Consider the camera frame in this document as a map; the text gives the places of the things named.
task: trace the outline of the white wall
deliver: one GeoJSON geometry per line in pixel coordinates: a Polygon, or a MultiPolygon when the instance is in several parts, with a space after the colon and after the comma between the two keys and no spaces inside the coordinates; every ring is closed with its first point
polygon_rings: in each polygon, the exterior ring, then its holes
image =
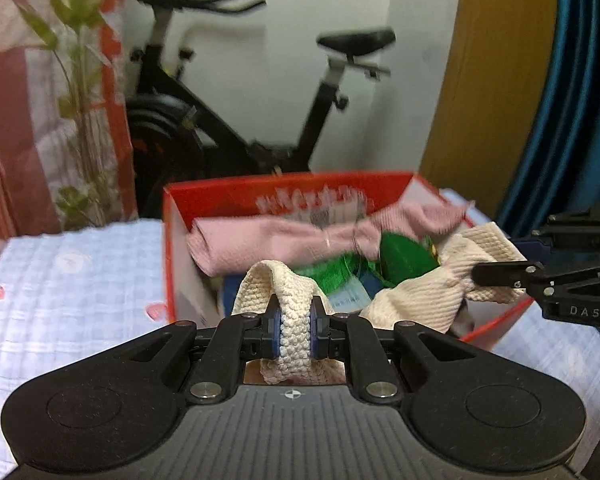
{"type": "MultiPolygon", "coordinates": [[[[166,64],[174,63],[181,43],[192,47],[196,58],[184,75],[185,84],[247,140],[295,143],[326,68],[326,51],[316,46],[315,38],[325,31],[388,22],[398,35],[397,45],[384,54],[394,78],[373,83],[362,73],[347,73],[342,91],[350,106],[344,114],[332,112],[312,160],[314,170],[383,165],[392,161],[392,154],[387,159],[380,152],[394,150],[396,132],[405,127],[400,126],[407,117],[399,104],[405,94],[413,100],[424,87],[419,100],[426,106],[421,108],[432,117],[442,81],[437,75],[444,72],[452,31],[449,9],[454,14],[456,2],[267,0],[267,7],[246,16],[182,12],[174,17],[168,34],[166,64]],[[400,2],[410,8],[400,9],[400,2]],[[415,37],[423,32],[430,41],[415,37]],[[427,58],[424,68],[411,66],[418,56],[427,58]],[[374,92],[382,93],[374,97],[374,92]],[[388,101],[396,108],[391,120],[382,113],[388,101]],[[369,117],[374,117],[371,124],[369,117]]],[[[142,44],[150,30],[150,10],[129,0],[125,25],[125,45],[142,44]]],[[[423,137],[424,146],[428,129],[420,128],[414,135],[423,137]]],[[[402,139],[398,140],[401,149],[402,139]]]]}
{"type": "Polygon", "coordinates": [[[378,85],[360,150],[361,169],[417,170],[446,69],[458,0],[391,0],[397,43],[382,54],[392,78],[378,85]]]}

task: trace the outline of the bike frame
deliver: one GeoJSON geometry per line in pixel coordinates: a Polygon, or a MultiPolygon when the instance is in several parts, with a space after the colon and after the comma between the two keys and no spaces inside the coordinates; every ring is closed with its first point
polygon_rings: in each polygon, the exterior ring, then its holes
{"type": "MultiPolygon", "coordinates": [[[[144,48],[141,69],[136,87],[138,94],[166,94],[180,99],[196,109],[194,124],[203,130],[223,151],[230,154],[240,171],[245,174],[269,173],[272,168],[260,164],[258,157],[250,150],[250,146],[231,126],[225,123],[211,108],[197,97],[179,80],[167,74],[162,68],[162,50],[167,28],[173,16],[173,9],[152,7],[155,23],[151,37],[144,48]]],[[[314,152],[324,123],[337,99],[340,81],[347,66],[364,70],[375,69],[375,65],[358,64],[352,60],[329,59],[329,67],[320,82],[314,103],[306,118],[298,146],[291,158],[279,160],[276,166],[283,171],[306,171],[314,152]]]]}

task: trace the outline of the plaid bedsheet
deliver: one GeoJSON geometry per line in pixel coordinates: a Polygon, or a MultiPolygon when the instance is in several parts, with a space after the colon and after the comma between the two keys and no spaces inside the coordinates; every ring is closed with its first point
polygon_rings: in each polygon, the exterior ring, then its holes
{"type": "MultiPolygon", "coordinates": [[[[0,410],[22,383],[157,329],[162,224],[14,238],[0,256],[0,410]]],[[[0,478],[14,467],[0,431],[0,478]]]]}

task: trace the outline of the clothing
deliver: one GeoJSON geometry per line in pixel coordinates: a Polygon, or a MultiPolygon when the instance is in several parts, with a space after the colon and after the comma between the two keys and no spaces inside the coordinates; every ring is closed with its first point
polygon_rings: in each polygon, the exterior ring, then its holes
{"type": "Polygon", "coordinates": [[[261,260],[303,267],[344,253],[377,260],[382,231],[420,239],[457,227],[465,206],[395,203],[359,222],[325,229],[276,216],[197,218],[187,237],[194,261],[207,276],[245,272],[261,260]]]}
{"type": "Polygon", "coordinates": [[[313,297],[320,296],[325,312],[333,314],[329,300],[311,278],[298,276],[281,262],[259,262],[242,280],[233,314],[263,313],[272,294],[278,296],[282,314],[280,357],[261,360],[264,380],[269,384],[291,378],[305,384],[343,383],[343,363],[310,358],[309,308],[313,297]]]}
{"type": "MultiPolygon", "coordinates": [[[[440,253],[440,267],[419,278],[405,280],[393,289],[378,292],[360,316],[367,318],[375,328],[392,329],[397,321],[409,319],[446,332],[464,297],[511,303],[523,294],[519,289],[475,285],[471,280],[475,264],[523,259],[493,222],[468,229],[447,241],[440,253]]],[[[280,301],[282,334],[280,357],[261,361],[261,372],[267,383],[276,384],[286,379],[318,384],[343,382],[342,363],[310,357],[312,297],[319,295],[325,312],[333,313],[327,297],[311,278],[298,276],[281,262],[259,262],[242,281],[233,314],[264,312],[271,294],[276,294],[280,301]]]]}
{"type": "MultiPolygon", "coordinates": [[[[326,263],[329,264],[331,262],[340,262],[341,260],[343,260],[344,258],[348,258],[349,256],[353,255],[343,254],[340,258],[336,260],[330,260],[326,263]]],[[[334,306],[336,306],[337,303],[342,302],[344,292],[347,290],[347,285],[350,286],[352,280],[357,280],[360,283],[361,287],[364,289],[365,295],[368,298],[367,303],[357,308],[357,310],[360,310],[363,307],[367,306],[380,290],[384,289],[384,284],[380,281],[378,276],[368,268],[368,261],[364,260],[364,258],[361,258],[357,255],[355,255],[355,258],[356,261],[354,270],[357,272],[355,274],[348,272],[346,275],[338,276],[336,283],[337,286],[335,288],[333,286],[329,288],[330,285],[333,285],[336,282],[336,280],[333,279],[333,276],[329,276],[329,279],[322,280],[322,282],[320,282],[320,278],[324,278],[324,276],[308,276],[307,274],[302,272],[302,269],[300,271],[295,269],[294,272],[299,276],[307,276],[308,278],[314,280],[320,288],[320,290],[322,290],[327,295],[327,298],[329,298],[331,304],[334,306]]],[[[226,316],[231,315],[231,312],[234,309],[235,298],[238,295],[238,289],[240,289],[240,284],[242,283],[242,280],[245,276],[246,274],[226,274],[222,278],[222,283],[219,287],[218,294],[219,312],[224,312],[226,316]]]]}
{"type": "Polygon", "coordinates": [[[137,216],[125,0],[61,1],[0,0],[0,238],[137,216]]]}
{"type": "Polygon", "coordinates": [[[468,229],[446,242],[440,252],[440,267],[378,292],[360,316],[375,328],[390,330],[397,321],[408,319],[446,332],[462,298],[513,303],[524,294],[521,289],[475,285],[471,279],[475,264],[520,260],[524,260],[522,254],[494,222],[468,229]]]}

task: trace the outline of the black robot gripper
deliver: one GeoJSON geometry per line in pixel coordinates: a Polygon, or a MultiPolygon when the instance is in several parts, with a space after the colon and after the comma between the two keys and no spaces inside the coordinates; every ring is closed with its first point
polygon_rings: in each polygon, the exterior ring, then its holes
{"type": "Polygon", "coordinates": [[[243,384],[279,354],[280,306],[179,321],[15,390],[8,479],[571,479],[586,414],[549,376],[409,321],[311,309],[347,383],[243,384]]]}

